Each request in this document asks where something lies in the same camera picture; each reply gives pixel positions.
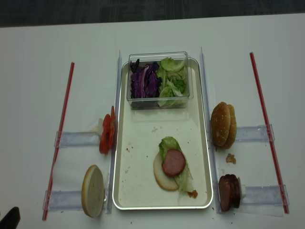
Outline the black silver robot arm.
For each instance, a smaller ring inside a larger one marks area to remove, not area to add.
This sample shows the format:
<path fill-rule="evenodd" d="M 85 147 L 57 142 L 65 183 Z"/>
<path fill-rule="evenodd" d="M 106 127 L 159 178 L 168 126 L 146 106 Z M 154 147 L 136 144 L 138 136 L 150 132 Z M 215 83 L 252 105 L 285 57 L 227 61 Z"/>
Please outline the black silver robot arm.
<path fill-rule="evenodd" d="M 13 207 L 0 221 L 0 229 L 16 229 L 20 221 L 20 210 Z"/>

